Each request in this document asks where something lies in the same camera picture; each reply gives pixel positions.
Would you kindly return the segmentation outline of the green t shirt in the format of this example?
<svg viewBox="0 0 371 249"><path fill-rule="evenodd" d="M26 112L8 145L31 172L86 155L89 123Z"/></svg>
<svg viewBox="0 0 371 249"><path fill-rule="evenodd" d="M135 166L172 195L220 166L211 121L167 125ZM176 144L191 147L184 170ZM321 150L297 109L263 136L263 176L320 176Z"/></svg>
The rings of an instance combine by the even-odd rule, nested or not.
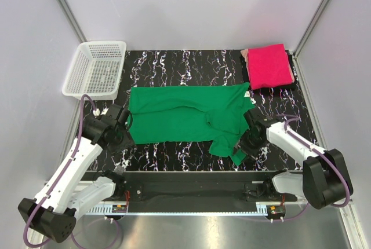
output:
<svg viewBox="0 0 371 249"><path fill-rule="evenodd" d="M133 87L129 130L134 143L204 142L209 152L239 166L234 145L248 129L244 113L254 108L250 84L231 86Z"/></svg>

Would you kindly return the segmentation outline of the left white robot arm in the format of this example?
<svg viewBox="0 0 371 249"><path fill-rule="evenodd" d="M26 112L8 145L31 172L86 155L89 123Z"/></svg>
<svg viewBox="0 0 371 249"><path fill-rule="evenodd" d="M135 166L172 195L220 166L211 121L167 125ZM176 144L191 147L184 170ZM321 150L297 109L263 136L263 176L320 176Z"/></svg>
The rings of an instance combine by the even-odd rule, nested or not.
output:
<svg viewBox="0 0 371 249"><path fill-rule="evenodd" d="M74 190L102 151L119 152L134 144L129 133L132 123L132 113L116 104L102 115L95 112L82 119L70 151L51 179L32 199L23 198L17 207L26 223L23 239L28 247L34 247L28 241L29 229L62 243L77 221L99 202L119 200L128 194L121 170L103 171L84 190Z"/></svg>

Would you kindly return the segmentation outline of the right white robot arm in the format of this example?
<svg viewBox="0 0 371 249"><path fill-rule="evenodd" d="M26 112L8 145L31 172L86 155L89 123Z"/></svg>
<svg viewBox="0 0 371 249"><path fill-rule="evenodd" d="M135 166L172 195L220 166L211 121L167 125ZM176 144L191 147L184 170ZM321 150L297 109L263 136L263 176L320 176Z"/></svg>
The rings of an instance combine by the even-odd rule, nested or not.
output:
<svg viewBox="0 0 371 249"><path fill-rule="evenodd" d="M267 144L273 144L301 165L299 174L277 171L263 182L254 196L277 200L284 194L306 199L320 210L327 206L343 208L354 192L343 154L338 149L325 149L302 137L290 127L300 118L277 114L263 116L256 108L244 113L248 129L236 144L238 152L252 157Z"/></svg>

